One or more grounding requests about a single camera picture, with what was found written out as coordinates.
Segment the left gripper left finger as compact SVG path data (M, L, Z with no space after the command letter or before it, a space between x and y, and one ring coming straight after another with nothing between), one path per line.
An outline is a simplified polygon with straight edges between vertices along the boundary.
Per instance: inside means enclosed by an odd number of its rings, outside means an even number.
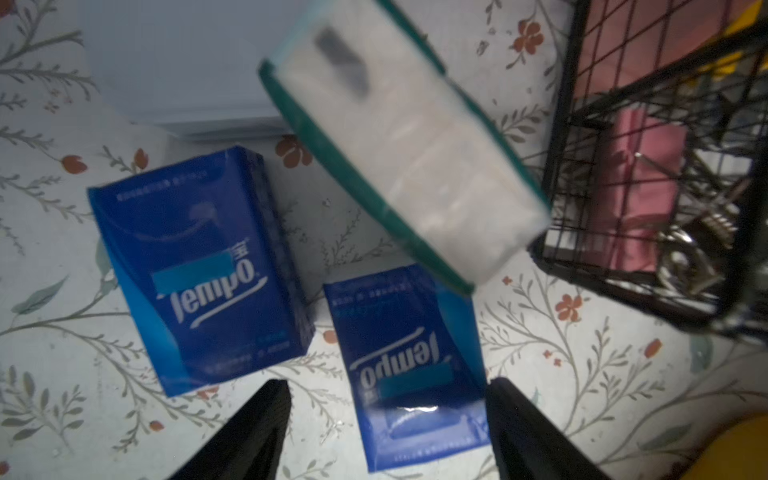
M291 407L288 382L267 381L172 477L274 479Z

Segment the teal tissue pack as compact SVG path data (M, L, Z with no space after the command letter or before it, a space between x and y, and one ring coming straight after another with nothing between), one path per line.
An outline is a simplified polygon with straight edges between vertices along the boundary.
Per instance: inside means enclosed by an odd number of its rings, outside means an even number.
M258 75L326 171L455 292L548 228L536 179L396 3L311 2Z

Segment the dark blue Tempo tissue pack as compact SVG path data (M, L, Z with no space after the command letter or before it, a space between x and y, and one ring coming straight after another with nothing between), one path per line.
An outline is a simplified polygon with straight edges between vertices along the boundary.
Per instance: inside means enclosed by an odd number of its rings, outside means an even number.
M88 200L166 395L307 353L314 327L261 155L235 146Z

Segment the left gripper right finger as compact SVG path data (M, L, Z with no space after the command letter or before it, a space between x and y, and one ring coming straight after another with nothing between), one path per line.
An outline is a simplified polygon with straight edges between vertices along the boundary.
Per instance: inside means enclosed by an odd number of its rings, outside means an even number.
M500 478L607 477L510 380L501 377L491 380L485 402Z

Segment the yellow plastic storage box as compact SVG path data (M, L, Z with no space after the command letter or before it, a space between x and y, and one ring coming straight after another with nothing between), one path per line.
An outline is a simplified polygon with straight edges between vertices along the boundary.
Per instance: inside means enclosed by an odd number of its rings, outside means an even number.
M683 480L767 478L767 416L745 420L719 435L681 476Z

